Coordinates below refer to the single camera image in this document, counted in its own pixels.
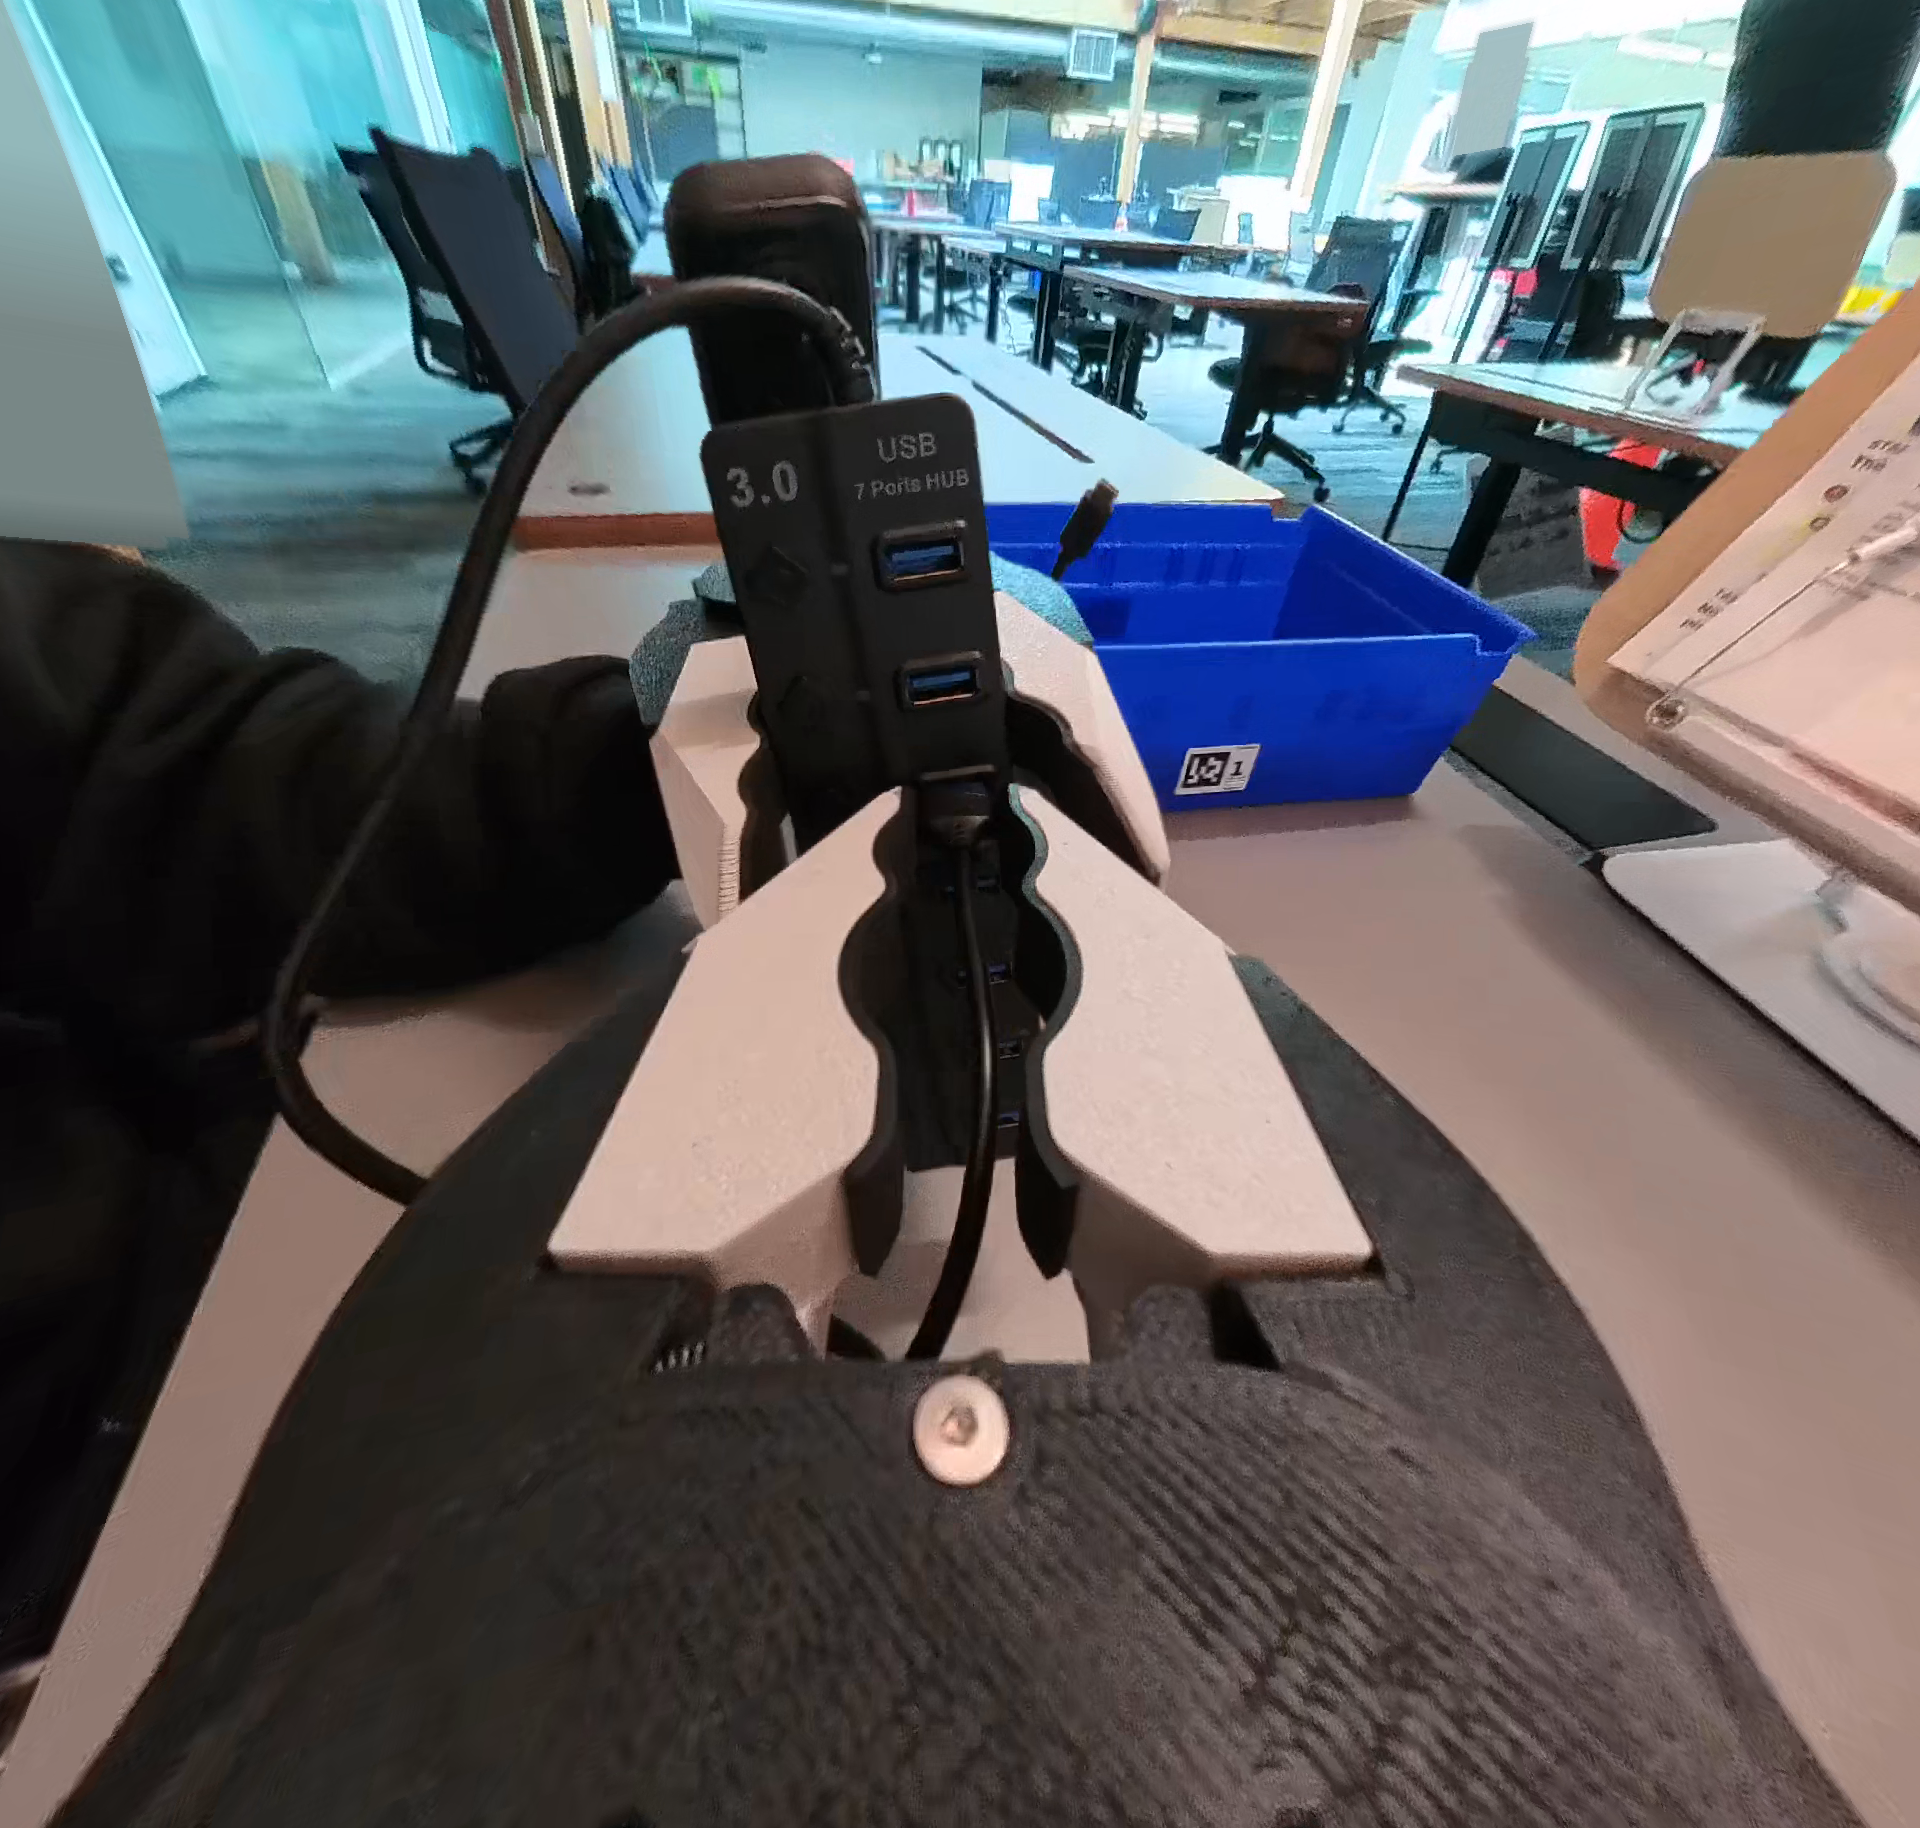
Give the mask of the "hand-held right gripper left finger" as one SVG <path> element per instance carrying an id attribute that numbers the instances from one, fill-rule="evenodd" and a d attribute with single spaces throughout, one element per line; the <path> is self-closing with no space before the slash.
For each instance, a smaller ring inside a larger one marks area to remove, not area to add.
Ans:
<path id="1" fill-rule="evenodd" d="M 545 1243 L 574 1273 L 777 1289 L 825 1348 L 855 1276 L 841 1178 L 876 1130 L 880 1062 L 840 991 L 880 903 L 887 790 L 704 928 Z"/>

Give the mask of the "person's torso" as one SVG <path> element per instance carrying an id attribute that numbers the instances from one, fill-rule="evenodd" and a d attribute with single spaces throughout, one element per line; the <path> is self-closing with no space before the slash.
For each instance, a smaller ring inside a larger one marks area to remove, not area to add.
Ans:
<path id="1" fill-rule="evenodd" d="M 252 1024 L 3 1003 L 3 1681 L 59 1634 L 272 1122 Z"/>

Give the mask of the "wooden office desk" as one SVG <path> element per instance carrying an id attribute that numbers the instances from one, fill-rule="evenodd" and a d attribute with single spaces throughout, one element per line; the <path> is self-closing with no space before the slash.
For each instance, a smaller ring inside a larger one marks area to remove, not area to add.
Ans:
<path id="1" fill-rule="evenodd" d="M 1634 374 L 1593 361 L 1406 363 L 1427 389 L 1427 420 L 1385 520 L 1393 536 L 1427 446 L 1475 454 L 1484 472 L 1441 577 L 1471 588 L 1523 472 L 1656 517 L 1681 514 L 1786 409 L 1780 394 L 1734 390 L 1706 417 L 1629 401 Z"/>
<path id="2" fill-rule="evenodd" d="M 1139 372 L 1152 336 L 1165 336 L 1171 319 L 1197 308 L 1234 321 L 1274 318 L 1284 308 L 1323 305 L 1303 288 L 1254 281 L 1203 271 L 1139 271 L 1131 267 L 1069 267 L 1064 284 L 1085 305 L 1113 321 L 1107 363 L 1100 374 L 1100 396 L 1131 415 Z"/>

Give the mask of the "person's left forearm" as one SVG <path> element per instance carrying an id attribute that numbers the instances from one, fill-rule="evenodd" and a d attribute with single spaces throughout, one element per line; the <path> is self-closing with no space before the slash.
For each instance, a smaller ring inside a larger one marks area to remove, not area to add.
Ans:
<path id="1" fill-rule="evenodd" d="M 341 660 L 258 651 L 156 569 L 6 542 L 3 1017 L 190 1040 L 264 1009 L 403 713 Z M 512 672 L 435 728 L 311 987 L 358 1002 L 519 974 L 674 876 L 625 666 Z"/>

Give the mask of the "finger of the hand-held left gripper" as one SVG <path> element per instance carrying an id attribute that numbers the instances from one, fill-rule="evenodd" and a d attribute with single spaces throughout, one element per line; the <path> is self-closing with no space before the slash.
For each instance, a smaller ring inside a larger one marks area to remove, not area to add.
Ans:
<path id="1" fill-rule="evenodd" d="M 1016 773 L 1143 882 L 1163 884 L 1160 811 L 1094 650 L 1016 596 L 994 595 L 994 614 Z"/>
<path id="2" fill-rule="evenodd" d="M 701 928 L 726 920 L 793 857 L 747 642 L 695 644 L 654 734 L 679 876 Z"/>

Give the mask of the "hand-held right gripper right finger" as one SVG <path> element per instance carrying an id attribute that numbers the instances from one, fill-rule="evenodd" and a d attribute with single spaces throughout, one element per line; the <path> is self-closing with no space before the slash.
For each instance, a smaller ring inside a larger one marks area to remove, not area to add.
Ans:
<path id="1" fill-rule="evenodd" d="M 1023 895 L 1064 951 L 1030 1050 L 1019 1232 L 1071 1279 L 1090 1360 L 1154 1289 L 1368 1272 L 1375 1243 L 1227 944 L 1038 791 L 1017 817 Z"/>

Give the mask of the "grey office desk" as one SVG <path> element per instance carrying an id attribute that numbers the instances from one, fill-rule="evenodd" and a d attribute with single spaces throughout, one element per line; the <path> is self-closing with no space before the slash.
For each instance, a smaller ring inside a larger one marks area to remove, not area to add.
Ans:
<path id="1" fill-rule="evenodd" d="M 885 333 L 879 350 L 888 396 L 948 392 L 972 407 L 987 503 L 1071 507 L 1098 480 L 1125 503 L 1284 503 L 1260 480 L 984 338 Z M 716 544 L 704 435 L 689 336 L 674 329 L 621 356 L 568 415 L 522 499 L 516 544 Z"/>

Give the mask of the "instruction sheet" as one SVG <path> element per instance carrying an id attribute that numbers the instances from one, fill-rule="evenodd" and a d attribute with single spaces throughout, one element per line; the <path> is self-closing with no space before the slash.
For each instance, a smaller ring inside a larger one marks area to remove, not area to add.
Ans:
<path id="1" fill-rule="evenodd" d="M 1916 539 L 1910 363 L 1611 653 L 1643 736 L 1913 854 Z"/>

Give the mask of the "blue plastic bin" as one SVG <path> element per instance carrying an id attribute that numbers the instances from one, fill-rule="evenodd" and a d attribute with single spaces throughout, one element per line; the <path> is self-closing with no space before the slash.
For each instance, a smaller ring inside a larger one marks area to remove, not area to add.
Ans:
<path id="1" fill-rule="evenodd" d="M 1533 642 L 1322 508 L 1122 502 L 1064 595 L 1165 812 L 1407 798 Z"/>

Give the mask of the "black monitor on stand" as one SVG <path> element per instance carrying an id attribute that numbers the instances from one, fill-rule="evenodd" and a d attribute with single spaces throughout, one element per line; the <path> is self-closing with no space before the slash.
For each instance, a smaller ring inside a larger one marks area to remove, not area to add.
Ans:
<path id="1" fill-rule="evenodd" d="M 1686 103 L 1615 110 L 1600 122 L 1561 248 L 1561 361 L 1595 361 L 1611 341 L 1629 284 L 1649 275 L 1665 245 L 1708 119 L 1706 105 Z"/>
<path id="2" fill-rule="evenodd" d="M 1531 120 L 1515 136 L 1480 259 L 1480 286 L 1465 348 L 1470 361 L 1496 361 L 1501 331 L 1518 305 L 1520 278 L 1538 269 L 1576 166 L 1590 146 L 1590 116 Z"/>

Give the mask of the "black acoustic panel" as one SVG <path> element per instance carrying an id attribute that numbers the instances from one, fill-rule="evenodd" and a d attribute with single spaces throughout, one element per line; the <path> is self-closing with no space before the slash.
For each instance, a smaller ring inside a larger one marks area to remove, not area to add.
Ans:
<path id="1" fill-rule="evenodd" d="M 1716 159 L 1883 152 L 1916 72 L 1917 0 L 1744 0 Z"/>

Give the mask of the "black office chair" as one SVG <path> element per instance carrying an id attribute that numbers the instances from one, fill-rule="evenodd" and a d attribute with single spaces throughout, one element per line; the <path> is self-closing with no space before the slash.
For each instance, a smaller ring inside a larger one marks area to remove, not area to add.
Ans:
<path id="1" fill-rule="evenodd" d="M 334 155 L 405 284 L 417 367 L 507 412 L 447 445 L 454 472 L 480 492 L 519 417 L 576 348 L 581 319 L 488 149 L 449 155 L 374 129 L 369 149 Z"/>
<path id="2" fill-rule="evenodd" d="M 1406 412 L 1380 392 L 1380 378 L 1403 341 L 1384 335 L 1380 323 L 1407 243 L 1407 221 L 1344 214 L 1305 288 L 1326 302 L 1241 321 L 1241 351 L 1208 370 L 1210 383 L 1229 394 L 1218 441 L 1208 449 L 1213 457 L 1243 472 L 1278 457 L 1300 477 L 1311 503 L 1322 507 L 1326 477 L 1313 454 L 1284 435 L 1286 420 L 1332 415 L 1341 434 L 1355 407 L 1370 407 L 1395 438 L 1403 435 Z"/>

